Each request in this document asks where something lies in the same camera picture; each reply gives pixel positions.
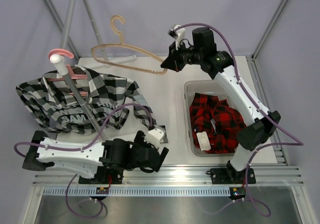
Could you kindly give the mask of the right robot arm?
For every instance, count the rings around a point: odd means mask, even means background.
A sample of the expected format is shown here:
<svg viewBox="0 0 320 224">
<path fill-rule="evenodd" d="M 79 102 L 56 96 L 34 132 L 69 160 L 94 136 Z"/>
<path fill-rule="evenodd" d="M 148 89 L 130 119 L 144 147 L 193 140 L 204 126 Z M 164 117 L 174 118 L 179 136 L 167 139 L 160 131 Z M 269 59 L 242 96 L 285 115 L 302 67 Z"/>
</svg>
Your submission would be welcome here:
<svg viewBox="0 0 320 224">
<path fill-rule="evenodd" d="M 236 134 L 238 146 L 225 169 L 228 180 L 237 183 L 247 176 L 245 169 L 253 153 L 274 134 L 281 115 L 278 111 L 271 112 L 248 88 L 240 77 L 233 52 L 217 49 L 214 33 L 218 30 L 203 23 L 195 23 L 194 27 L 193 43 L 189 46 L 184 44 L 185 25 L 174 25 L 169 29 L 168 34 L 175 41 L 169 46 L 168 56 L 160 66 L 179 72 L 185 65 L 199 65 L 238 108 L 246 127 Z"/>
</svg>

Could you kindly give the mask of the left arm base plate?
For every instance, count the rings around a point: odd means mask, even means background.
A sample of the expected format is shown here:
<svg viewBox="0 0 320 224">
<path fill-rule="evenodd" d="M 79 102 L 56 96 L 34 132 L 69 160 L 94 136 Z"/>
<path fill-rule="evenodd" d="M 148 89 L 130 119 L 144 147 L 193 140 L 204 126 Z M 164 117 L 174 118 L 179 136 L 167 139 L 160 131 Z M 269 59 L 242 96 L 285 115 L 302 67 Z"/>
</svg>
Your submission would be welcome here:
<svg viewBox="0 0 320 224">
<path fill-rule="evenodd" d="M 93 178 L 88 179 L 80 176 L 78 183 L 80 185 L 99 185 L 95 188 L 94 195 L 90 197 L 102 201 L 109 195 L 111 185 L 120 185 L 122 180 L 123 171 L 99 166 Z"/>
</svg>

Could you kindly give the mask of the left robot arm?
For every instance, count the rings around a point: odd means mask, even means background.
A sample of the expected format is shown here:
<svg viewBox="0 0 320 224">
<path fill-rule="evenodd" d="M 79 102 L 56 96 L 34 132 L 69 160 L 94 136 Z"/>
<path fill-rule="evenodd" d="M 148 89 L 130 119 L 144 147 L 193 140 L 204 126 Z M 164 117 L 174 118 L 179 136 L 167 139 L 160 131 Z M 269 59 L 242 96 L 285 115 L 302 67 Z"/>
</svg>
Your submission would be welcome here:
<svg viewBox="0 0 320 224">
<path fill-rule="evenodd" d="M 103 183 L 108 177 L 121 179 L 124 171 L 134 169 L 158 172 L 169 153 L 167 147 L 159 147 L 164 135 L 158 128 L 147 133 L 139 130 L 133 141 L 115 138 L 90 145 L 54 140 L 36 131 L 27 143 L 22 168 L 35 172 L 63 170 L 89 184 Z"/>
</svg>

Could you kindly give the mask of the pink plastic hanger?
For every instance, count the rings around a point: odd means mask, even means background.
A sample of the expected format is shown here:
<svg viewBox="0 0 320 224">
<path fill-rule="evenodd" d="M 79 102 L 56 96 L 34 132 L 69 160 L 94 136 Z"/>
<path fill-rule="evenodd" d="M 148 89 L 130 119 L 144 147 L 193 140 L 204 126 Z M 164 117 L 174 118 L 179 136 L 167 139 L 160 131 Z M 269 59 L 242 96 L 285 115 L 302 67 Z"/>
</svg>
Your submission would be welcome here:
<svg viewBox="0 0 320 224">
<path fill-rule="evenodd" d="M 73 53 L 66 49 L 56 48 L 49 52 L 48 58 L 49 61 L 54 65 L 60 77 L 48 78 L 48 82 L 58 82 L 64 81 L 63 76 L 69 75 L 72 80 L 84 80 L 87 79 L 85 74 L 76 74 L 70 65 L 65 64 L 65 57 L 73 59 L 75 56 Z"/>
</svg>

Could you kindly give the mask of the grey black plaid shirt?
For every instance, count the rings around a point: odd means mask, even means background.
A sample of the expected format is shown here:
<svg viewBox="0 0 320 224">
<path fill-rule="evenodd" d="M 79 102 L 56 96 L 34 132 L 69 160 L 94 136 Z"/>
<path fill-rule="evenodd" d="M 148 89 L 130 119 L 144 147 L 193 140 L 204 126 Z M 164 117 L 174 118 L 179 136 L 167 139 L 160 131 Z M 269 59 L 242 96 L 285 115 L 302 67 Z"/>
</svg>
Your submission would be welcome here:
<svg viewBox="0 0 320 224">
<path fill-rule="evenodd" d="M 106 126 L 120 130 L 129 114 L 145 127 L 158 127 L 153 111 L 142 95 L 138 83 L 126 77 L 99 73 L 93 69 L 75 66 L 76 74 L 85 79 L 74 81 L 91 113 L 102 125 L 109 114 Z M 16 92 L 37 124 L 50 133 L 95 133 L 87 114 L 64 80 L 56 70 L 47 72 L 41 78 L 19 84 Z"/>
</svg>

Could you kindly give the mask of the red black plaid shirt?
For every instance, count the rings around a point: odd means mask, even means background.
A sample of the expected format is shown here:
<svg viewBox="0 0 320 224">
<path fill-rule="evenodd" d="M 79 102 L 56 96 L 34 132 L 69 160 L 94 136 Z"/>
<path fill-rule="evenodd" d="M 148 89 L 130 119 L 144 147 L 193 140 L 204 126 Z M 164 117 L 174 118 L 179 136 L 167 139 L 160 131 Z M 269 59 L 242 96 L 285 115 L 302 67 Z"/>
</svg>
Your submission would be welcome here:
<svg viewBox="0 0 320 224">
<path fill-rule="evenodd" d="M 246 127 L 242 115 L 226 99 L 195 93 L 189 107 L 194 146 L 207 154 L 234 153 L 237 133 Z"/>
</svg>

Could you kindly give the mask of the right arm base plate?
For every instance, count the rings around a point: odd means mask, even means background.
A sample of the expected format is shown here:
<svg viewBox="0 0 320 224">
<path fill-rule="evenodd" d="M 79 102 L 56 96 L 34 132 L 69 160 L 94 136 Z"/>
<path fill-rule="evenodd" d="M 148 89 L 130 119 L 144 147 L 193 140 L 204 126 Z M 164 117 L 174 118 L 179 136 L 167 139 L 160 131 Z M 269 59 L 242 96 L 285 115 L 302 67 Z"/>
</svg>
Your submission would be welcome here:
<svg viewBox="0 0 320 224">
<path fill-rule="evenodd" d="M 248 184 L 256 184 L 256 177 L 252 168 L 246 170 L 234 171 L 231 168 L 211 168 L 206 171 L 206 174 L 210 176 L 212 184 L 244 184 L 245 177 Z"/>
</svg>

